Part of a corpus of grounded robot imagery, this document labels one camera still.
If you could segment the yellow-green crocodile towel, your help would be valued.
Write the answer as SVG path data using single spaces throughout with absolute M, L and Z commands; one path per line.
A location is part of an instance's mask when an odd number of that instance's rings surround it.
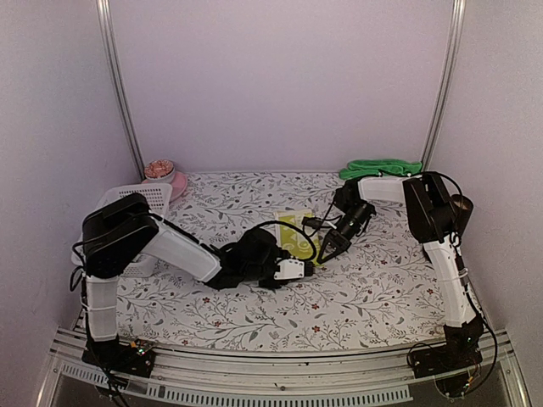
M 289 209 L 276 211 L 274 213 L 274 216 L 275 220 L 288 223 L 292 226 L 296 226 L 301 231 L 304 231 L 307 236 L 311 235 L 314 232 L 314 230 L 310 227 L 303 227 L 301 223 L 304 216 L 315 216 L 312 209 Z M 297 259 L 307 259 L 315 254 L 312 262 L 315 266 L 319 265 L 317 263 L 317 255 L 321 246 L 317 234 L 311 237 L 311 241 L 315 245 L 316 249 L 316 251 L 313 251 L 311 245 L 309 244 L 309 241 L 300 232 L 283 225 L 275 225 L 275 227 L 276 238 L 281 248 L 288 250 Z

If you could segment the floral patterned table mat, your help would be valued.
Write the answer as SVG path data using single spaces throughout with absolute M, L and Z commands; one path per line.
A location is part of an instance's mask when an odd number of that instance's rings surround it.
M 342 212 L 333 206 L 344 182 L 323 174 L 204 175 L 189 187 L 171 221 L 202 243 L 222 247 L 253 227 L 300 232 L 316 251 Z M 376 214 L 349 249 L 312 276 L 278 289 L 243 282 L 215 290 L 165 262 L 150 276 L 135 269 L 117 288 L 120 338 L 141 337 L 193 348 L 331 351 L 390 346 L 444 336 L 445 305 L 434 268 L 409 230 L 402 203 L 375 201 Z M 312 209 L 322 227 L 307 236 L 275 220 L 276 211 Z

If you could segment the pink plate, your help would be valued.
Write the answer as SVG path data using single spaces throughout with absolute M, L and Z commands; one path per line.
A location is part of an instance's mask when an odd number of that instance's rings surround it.
M 168 176 L 161 179 L 146 179 L 143 184 L 169 184 L 172 187 L 170 203 L 179 199 L 188 186 L 187 176 L 182 172 L 173 170 Z

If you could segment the green microfiber towel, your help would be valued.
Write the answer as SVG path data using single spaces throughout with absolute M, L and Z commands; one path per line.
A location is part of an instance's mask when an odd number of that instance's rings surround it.
M 358 159 L 350 161 L 339 171 L 339 178 L 347 181 L 367 176 L 412 176 L 421 172 L 423 163 L 402 159 Z

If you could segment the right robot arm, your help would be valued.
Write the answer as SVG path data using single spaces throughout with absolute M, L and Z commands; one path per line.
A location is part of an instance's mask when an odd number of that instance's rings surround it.
M 422 346 L 411 353 L 413 367 L 440 365 L 455 370 L 482 360 L 479 339 L 484 318 L 469 293 L 467 267 L 460 246 L 473 212 L 473 203 L 461 192 L 449 194 L 445 176 L 430 171 L 415 176 L 363 176 L 338 188 L 333 206 L 342 212 L 329 227 L 317 255 L 320 264 L 346 252 L 353 236 L 361 233 L 376 214 L 375 201 L 404 204 L 411 235 L 423 246 L 436 273 L 445 305 L 445 344 Z

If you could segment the dark brown cylinder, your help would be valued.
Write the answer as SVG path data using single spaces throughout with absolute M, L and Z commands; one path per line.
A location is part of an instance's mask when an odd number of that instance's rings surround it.
M 454 209 L 453 231 L 459 237 L 462 237 L 473 212 L 473 202 L 469 198 L 456 193 L 451 195 L 451 203 Z

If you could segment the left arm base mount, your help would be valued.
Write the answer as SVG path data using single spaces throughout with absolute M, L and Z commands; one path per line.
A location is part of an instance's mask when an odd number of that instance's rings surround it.
M 81 360 L 110 373 L 119 372 L 132 376 L 150 378 L 154 368 L 155 352 L 145 348 L 137 340 L 135 343 L 122 344 L 118 336 L 112 340 L 98 342 L 90 332 L 86 321 L 87 342 Z

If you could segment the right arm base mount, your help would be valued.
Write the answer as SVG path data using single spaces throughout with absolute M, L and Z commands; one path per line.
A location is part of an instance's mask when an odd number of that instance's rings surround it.
M 406 355 L 406 363 L 412 369 L 415 378 L 476 366 L 482 361 L 483 356 L 478 345 L 459 350 L 447 343 L 438 345 L 415 343 Z

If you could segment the aluminium front rail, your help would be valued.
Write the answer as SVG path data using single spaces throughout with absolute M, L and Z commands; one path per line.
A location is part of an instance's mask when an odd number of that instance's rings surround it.
M 49 349 L 41 406 L 528 406 L 511 341 L 484 335 L 469 391 L 453 397 L 468 369 L 416 377 L 412 348 L 324 353 L 256 353 L 159 345 L 150 377 L 108 385 L 85 364 L 81 328 L 58 329 Z

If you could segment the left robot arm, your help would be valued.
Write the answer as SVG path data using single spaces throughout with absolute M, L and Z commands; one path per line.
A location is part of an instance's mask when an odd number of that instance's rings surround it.
M 71 250 L 84 275 L 81 296 L 92 351 L 109 368 L 126 361 L 126 350 L 117 343 L 116 294 L 120 278 L 140 258 L 165 262 L 215 290 L 234 289 L 243 282 L 278 289 L 298 277 L 292 255 L 264 226 L 218 248 L 154 212 L 139 192 L 87 215 Z

